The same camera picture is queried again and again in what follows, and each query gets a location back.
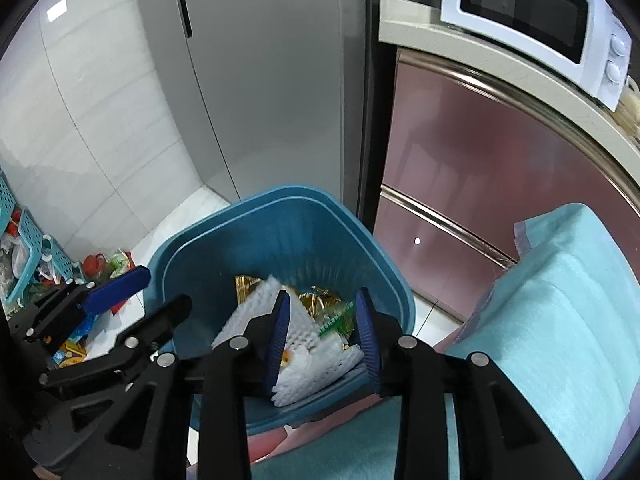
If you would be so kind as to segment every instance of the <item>perforated basket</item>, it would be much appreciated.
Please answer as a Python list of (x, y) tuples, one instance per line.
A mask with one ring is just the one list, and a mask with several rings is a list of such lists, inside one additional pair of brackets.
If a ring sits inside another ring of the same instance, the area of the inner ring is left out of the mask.
[(60, 273), (63, 280), (71, 279), (74, 276), (74, 268), (71, 260), (63, 253), (62, 249), (60, 249), (55, 238), (52, 238), (50, 235), (44, 235), (42, 238), (43, 245), (49, 245), (51, 249), (51, 261), (53, 262), (54, 268)]
[(12, 303), (22, 297), (24, 289), (29, 285), (31, 277), (33, 276), (33, 273), (38, 266), (38, 262), (42, 257), (42, 231), (40, 231), (38, 226), (33, 222), (33, 219), (31, 219), (31, 215), (27, 209), (22, 210), (20, 223), (18, 224), (18, 232), (22, 237), (22, 242), (29, 250), (29, 257), (20, 279), (5, 300), (7, 303)]
[(0, 172), (0, 234), (4, 233), (9, 220), (11, 219), (11, 213), (14, 212), (15, 198), (9, 191), (4, 180), (4, 174)]

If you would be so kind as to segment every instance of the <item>glossy pink cabinet door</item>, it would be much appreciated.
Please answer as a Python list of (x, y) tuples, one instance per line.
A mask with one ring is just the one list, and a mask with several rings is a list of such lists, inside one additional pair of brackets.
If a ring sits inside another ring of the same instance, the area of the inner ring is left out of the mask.
[[(398, 64), (384, 183), (514, 258), (514, 223), (585, 203), (640, 276), (640, 218), (587, 158), (527, 114), (427, 70)], [(407, 248), (382, 228), (392, 226), (376, 225), (376, 236), (399, 258)], [(410, 283), (433, 272), (424, 265), (405, 264)]]
[(437, 300), (438, 306), (460, 319), (470, 316), (504, 272), (472, 248), (384, 198), (380, 199), (374, 236), (413, 290)]

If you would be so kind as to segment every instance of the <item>white microwave oven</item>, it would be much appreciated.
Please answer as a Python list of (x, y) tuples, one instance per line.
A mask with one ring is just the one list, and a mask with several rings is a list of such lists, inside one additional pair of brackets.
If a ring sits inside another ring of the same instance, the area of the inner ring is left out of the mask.
[(560, 73), (615, 110), (631, 38), (605, 0), (442, 0), (440, 19)]

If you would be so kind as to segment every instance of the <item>metal screw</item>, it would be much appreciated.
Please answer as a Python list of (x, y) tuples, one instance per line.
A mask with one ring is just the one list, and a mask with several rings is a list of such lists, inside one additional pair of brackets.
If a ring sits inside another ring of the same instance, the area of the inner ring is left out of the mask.
[(229, 346), (234, 350), (242, 350), (249, 345), (249, 340), (245, 338), (243, 335), (237, 335), (231, 341), (229, 341)]
[(398, 338), (398, 346), (410, 350), (418, 346), (418, 340), (411, 335), (401, 335)]
[(158, 363), (158, 366), (161, 366), (162, 368), (167, 368), (175, 363), (175, 355), (170, 353), (159, 355), (158, 359), (156, 359), (156, 363)]
[(471, 362), (476, 366), (487, 366), (489, 364), (489, 358), (482, 352), (476, 352), (471, 354)]
[(138, 343), (138, 338), (133, 337), (132, 335), (124, 340), (124, 346), (126, 346), (127, 348), (135, 348), (136, 346), (138, 346)]

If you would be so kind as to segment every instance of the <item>blue trash bin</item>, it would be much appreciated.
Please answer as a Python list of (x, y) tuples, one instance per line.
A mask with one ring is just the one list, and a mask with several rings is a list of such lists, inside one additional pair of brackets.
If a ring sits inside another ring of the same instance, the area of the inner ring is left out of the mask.
[[(331, 195), (305, 186), (283, 186), (252, 196), (167, 240), (149, 264), (144, 291), (152, 312), (178, 294), (193, 300), (190, 318), (174, 333), (170, 349), (181, 358), (201, 356), (236, 309), (234, 277), (267, 278), (298, 289), (318, 285), (345, 300), (361, 286), (376, 309), (395, 316), (405, 333), (415, 322), (414, 297), (385, 251), (358, 219)], [(360, 364), (320, 392), (276, 408), (269, 399), (246, 399), (248, 434), (307, 419), (368, 381)], [(199, 399), (192, 426), (199, 427)]]

